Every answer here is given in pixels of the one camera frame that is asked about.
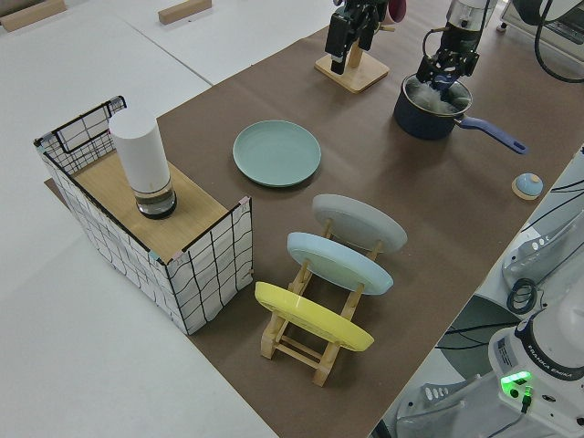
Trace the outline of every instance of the blue pot handle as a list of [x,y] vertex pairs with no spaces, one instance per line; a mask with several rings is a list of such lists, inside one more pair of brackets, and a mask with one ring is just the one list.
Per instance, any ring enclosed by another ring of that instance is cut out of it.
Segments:
[[516,140],[511,135],[507,134],[503,130],[497,128],[493,123],[490,123],[486,120],[464,116],[461,119],[454,119],[454,122],[464,130],[481,130],[485,134],[493,137],[495,140],[503,143],[513,152],[524,154],[529,151],[529,148],[525,144]]

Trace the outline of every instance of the white cylindrical container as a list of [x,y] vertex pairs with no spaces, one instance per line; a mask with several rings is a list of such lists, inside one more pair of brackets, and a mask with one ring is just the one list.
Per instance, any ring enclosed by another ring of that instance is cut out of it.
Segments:
[[159,219],[172,213],[176,194],[156,118],[126,108],[109,119],[109,133],[142,214]]

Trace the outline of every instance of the grid pattern box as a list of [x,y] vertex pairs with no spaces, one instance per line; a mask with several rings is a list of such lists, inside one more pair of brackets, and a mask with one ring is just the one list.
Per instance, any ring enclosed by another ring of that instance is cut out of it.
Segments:
[[163,262],[74,178],[114,151],[109,119],[124,108],[122,96],[104,102],[35,140],[36,150],[99,253],[191,335],[253,280],[251,198]]

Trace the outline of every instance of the plate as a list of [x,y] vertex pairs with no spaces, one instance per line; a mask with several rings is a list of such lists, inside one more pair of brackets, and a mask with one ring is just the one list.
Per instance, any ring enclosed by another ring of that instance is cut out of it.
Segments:
[[270,187],[288,187],[316,171],[320,146],[310,132],[295,123],[265,120],[239,133],[234,159],[250,180]]
[[319,194],[312,212],[323,226],[330,219],[332,234],[357,248],[372,251],[381,240],[380,253],[393,253],[408,241],[402,226],[387,214],[347,196]]
[[365,255],[319,235],[290,233],[288,253],[308,270],[333,285],[347,290],[365,286],[363,295],[381,295],[393,286],[393,279],[381,266]]
[[345,349],[364,351],[373,337],[341,315],[281,287],[258,281],[257,302],[292,324]]

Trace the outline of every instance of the blue cooking pot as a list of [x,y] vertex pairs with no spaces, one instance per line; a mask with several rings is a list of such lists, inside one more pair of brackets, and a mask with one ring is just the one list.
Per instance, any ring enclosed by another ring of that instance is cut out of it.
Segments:
[[464,115],[473,103],[473,98],[468,88],[459,81],[455,81],[443,92],[444,102],[438,102],[440,105],[426,104],[423,99],[418,99],[420,86],[420,81],[415,75],[404,79],[393,111],[393,117],[398,125],[412,136],[438,140],[446,137],[456,125],[464,130],[481,130],[511,151],[527,153],[528,148],[525,144],[492,123]]

